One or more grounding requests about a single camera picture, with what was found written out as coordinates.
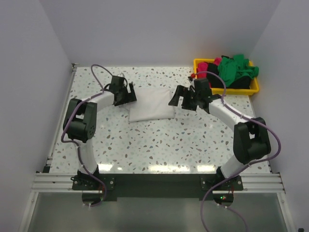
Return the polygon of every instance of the white pillow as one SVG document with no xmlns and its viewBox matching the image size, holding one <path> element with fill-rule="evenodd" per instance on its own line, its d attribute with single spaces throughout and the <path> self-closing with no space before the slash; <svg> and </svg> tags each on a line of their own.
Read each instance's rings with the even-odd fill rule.
<svg viewBox="0 0 309 232">
<path fill-rule="evenodd" d="M 169 88 L 136 88 L 136 102 L 129 107 L 129 122 L 138 122 L 151 119 L 174 118 L 173 106 L 169 106 L 172 98 Z"/>
</svg>

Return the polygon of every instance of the green cloth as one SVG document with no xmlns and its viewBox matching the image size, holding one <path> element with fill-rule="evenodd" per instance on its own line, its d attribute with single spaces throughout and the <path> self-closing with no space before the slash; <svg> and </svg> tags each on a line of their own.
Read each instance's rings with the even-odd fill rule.
<svg viewBox="0 0 309 232">
<path fill-rule="evenodd" d="M 243 76 L 254 79 L 259 74 L 259 67 L 249 66 L 249 59 L 243 54 L 234 55 L 233 59 L 223 57 L 218 66 L 219 76 L 224 80 L 226 87 Z"/>
</svg>

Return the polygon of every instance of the fabric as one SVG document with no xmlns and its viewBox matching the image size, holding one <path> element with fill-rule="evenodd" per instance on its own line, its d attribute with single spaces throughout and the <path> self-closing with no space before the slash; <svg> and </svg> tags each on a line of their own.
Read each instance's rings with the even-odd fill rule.
<svg viewBox="0 0 309 232">
<path fill-rule="evenodd" d="M 213 64 L 213 63 L 208 64 L 207 71 L 219 75 L 218 66 Z M 210 83 L 211 88 L 219 88 L 218 87 L 219 85 L 221 85 L 223 87 L 221 81 L 217 77 L 215 77 L 214 75 L 208 73 L 207 79 Z"/>
<path fill-rule="evenodd" d="M 207 71 L 219 75 L 218 66 L 209 63 Z M 212 74 L 207 75 L 207 79 L 210 83 L 211 88 L 223 88 L 222 82 Z M 234 81 L 228 88 L 235 89 L 250 89 L 251 78 L 249 76 L 243 76 L 238 80 Z"/>
<path fill-rule="evenodd" d="M 225 56 L 225 55 L 222 55 L 222 56 L 221 56 L 221 58 L 223 58 L 223 57 L 228 58 L 228 59 L 233 59 L 233 58 L 230 58 L 230 57 Z"/>
<path fill-rule="evenodd" d="M 169 106 L 172 94 L 169 88 L 137 88 L 137 101 L 127 104 L 129 122 L 174 118 L 173 106 Z"/>
<path fill-rule="evenodd" d="M 244 76 L 254 79 L 259 73 L 259 68 L 249 66 L 249 60 L 243 54 L 235 55 L 233 59 L 222 57 L 218 70 L 227 87 Z"/>
<path fill-rule="evenodd" d="M 201 71 L 207 71 L 208 68 L 208 63 L 206 62 L 201 62 L 197 64 L 197 73 Z M 197 78 L 206 78 L 207 73 L 200 73 L 197 75 Z"/>
<path fill-rule="evenodd" d="M 219 64 L 220 64 L 220 62 L 221 62 L 221 60 L 222 60 L 222 58 L 221 58 L 221 57 L 217 57 L 216 59 L 214 59 L 213 64 L 215 64 L 215 65 L 219 65 Z"/>
</svg>

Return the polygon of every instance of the white wall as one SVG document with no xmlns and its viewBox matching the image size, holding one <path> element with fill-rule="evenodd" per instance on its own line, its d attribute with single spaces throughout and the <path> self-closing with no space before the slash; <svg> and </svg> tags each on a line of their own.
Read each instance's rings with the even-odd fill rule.
<svg viewBox="0 0 309 232">
<path fill-rule="evenodd" d="M 281 0 L 251 55 L 260 67 L 261 91 L 253 98 L 254 109 L 282 141 L 282 153 L 271 164 L 282 175 L 297 226 L 305 231 L 309 230 L 308 10 L 308 0 Z"/>
<path fill-rule="evenodd" d="M 0 1 L 0 231 L 18 230 L 46 162 L 70 62 L 38 0 Z"/>
<path fill-rule="evenodd" d="M 40 0 L 72 62 L 192 65 L 253 50 L 280 0 Z"/>
</svg>

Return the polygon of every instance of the glass panel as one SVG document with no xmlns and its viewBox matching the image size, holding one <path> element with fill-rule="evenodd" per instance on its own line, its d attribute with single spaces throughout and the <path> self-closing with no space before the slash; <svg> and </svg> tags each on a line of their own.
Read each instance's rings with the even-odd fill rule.
<svg viewBox="0 0 309 232">
<path fill-rule="evenodd" d="M 90 210 L 80 193 L 41 193 L 29 232 L 202 232 L 197 199 L 119 198 Z M 286 232 L 276 194 L 235 194 L 232 208 L 243 215 L 250 232 Z M 232 212 L 205 202 L 212 232 L 245 231 Z"/>
</svg>

